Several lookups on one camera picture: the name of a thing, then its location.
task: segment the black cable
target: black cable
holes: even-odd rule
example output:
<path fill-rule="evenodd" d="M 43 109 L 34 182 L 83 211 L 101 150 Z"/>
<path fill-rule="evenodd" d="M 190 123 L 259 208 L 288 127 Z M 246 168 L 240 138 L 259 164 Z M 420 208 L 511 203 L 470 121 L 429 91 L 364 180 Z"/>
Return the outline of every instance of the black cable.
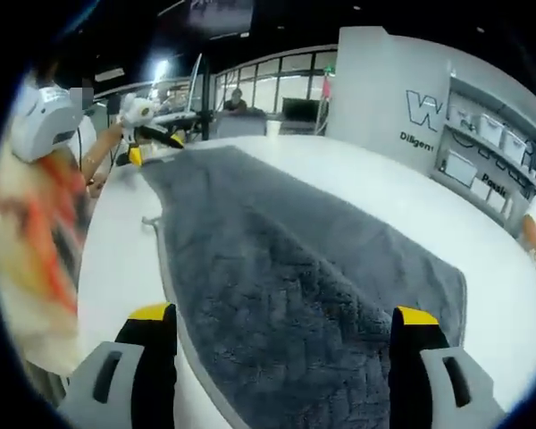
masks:
<path fill-rule="evenodd" d="M 80 132 L 80 127 L 78 127 L 78 142 L 80 143 L 80 172 L 83 172 L 81 170 L 81 132 Z"/>
<path fill-rule="evenodd" d="M 115 159 L 117 159 L 117 152 L 119 152 L 119 146 L 121 144 L 121 141 L 117 144 L 117 148 L 115 149 L 115 153 L 111 149 L 109 149 L 109 171 L 107 172 L 107 177 L 109 177 L 109 173 L 111 172 L 113 165 L 115 164 Z"/>

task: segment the hand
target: hand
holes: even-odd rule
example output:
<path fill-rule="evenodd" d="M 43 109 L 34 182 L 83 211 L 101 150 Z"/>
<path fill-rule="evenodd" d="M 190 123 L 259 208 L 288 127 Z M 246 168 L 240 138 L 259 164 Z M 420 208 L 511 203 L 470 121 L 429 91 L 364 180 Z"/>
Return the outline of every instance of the hand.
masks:
<path fill-rule="evenodd" d="M 108 129 L 101 131 L 97 138 L 96 145 L 103 150 L 101 157 L 105 156 L 107 151 L 112 150 L 114 147 L 121 143 L 121 137 L 123 136 L 123 125 L 120 122 L 116 122 L 109 126 Z"/>
<path fill-rule="evenodd" d="M 101 189 L 103 189 L 106 181 L 107 176 L 104 173 L 97 172 L 94 174 L 92 183 L 88 186 L 89 196 L 95 199 L 99 198 L 101 195 Z"/>

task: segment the gray towel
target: gray towel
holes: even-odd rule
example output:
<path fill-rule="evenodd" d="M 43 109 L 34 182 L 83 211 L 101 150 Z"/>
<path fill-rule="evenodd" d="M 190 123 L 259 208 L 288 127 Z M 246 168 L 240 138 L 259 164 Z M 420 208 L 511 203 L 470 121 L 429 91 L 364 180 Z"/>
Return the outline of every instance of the gray towel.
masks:
<path fill-rule="evenodd" d="M 195 365 L 251 428 L 388 427 L 395 306 L 462 341 L 464 276 L 345 201 L 234 147 L 142 171 Z"/>

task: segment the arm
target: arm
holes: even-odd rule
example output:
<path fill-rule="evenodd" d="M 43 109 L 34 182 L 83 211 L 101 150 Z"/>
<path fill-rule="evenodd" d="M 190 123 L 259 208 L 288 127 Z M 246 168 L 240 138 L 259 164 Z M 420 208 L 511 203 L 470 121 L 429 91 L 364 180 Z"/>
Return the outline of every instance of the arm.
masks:
<path fill-rule="evenodd" d="M 529 214 L 525 215 L 522 220 L 522 233 L 532 248 L 536 250 L 536 222 Z"/>
<path fill-rule="evenodd" d="M 248 110 L 248 105 L 247 105 L 247 102 L 244 101 L 244 100 L 240 100 L 240 103 L 239 103 L 239 107 L 236 109 L 237 112 L 239 112 L 240 114 L 244 113 L 245 111 Z"/>
<path fill-rule="evenodd" d="M 86 183 L 89 183 L 93 175 L 103 162 L 109 151 L 119 144 L 123 127 L 115 123 L 107 130 L 102 131 L 91 149 L 81 159 L 81 173 Z"/>

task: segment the white box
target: white box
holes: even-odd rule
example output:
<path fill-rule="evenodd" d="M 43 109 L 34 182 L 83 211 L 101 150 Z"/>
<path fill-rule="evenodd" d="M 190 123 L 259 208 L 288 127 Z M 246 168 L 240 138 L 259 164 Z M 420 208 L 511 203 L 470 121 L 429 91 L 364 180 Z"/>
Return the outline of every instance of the white box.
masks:
<path fill-rule="evenodd" d="M 457 127 L 468 130 L 473 127 L 473 116 L 457 105 L 448 107 L 448 121 Z"/>
<path fill-rule="evenodd" d="M 479 136 L 496 147 L 500 147 L 504 125 L 487 114 L 481 114 L 476 119 L 476 130 Z"/>
<path fill-rule="evenodd" d="M 476 176 L 476 172 L 476 165 L 459 155 L 457 152 L 452 150 L 448 151 L 447 166 L 445 167 L 446 175 L 457 179 L 466 187 L 470 188 L 474 176 Z"/>
<path fill-rule="evenodd" d="M 504 197 L 497 193 L 496 190 L 492 190 L 489 194 L 489 198 L 487 199 L 489 206 L 494 208 L 499 213 L 502 213 L 502 208 L 504 207 L 505 202 L 506 200 Z"/>
<path fill-rule="evenodd" d="M 490 186 L 475 177 L 471 185 L 471 192 L 483 201 L 486 201 L 486 198 L 489 197 Z"/>
<path fill-rule="evenodd" d="M 510 215 L 512 214 L 512 207 L 514 206 L 514 204 L 515 203 L 512 198 L 509 198 L 507 200 L 507 203 L 504 206 L 504 212 L 502 212 L 502 214 L 504 215 L 504 217 L 506 217 L 506 219 L 510 219 Z"/>
<path fill-rule="evenodd" d="M 526 151 L 526 143 L 524 143 L 522 139 L 516 136 L 512 131 L 504 131 L 501 147 L 506 156 L 518 164 L 522 163 L 524 152 Z"/>

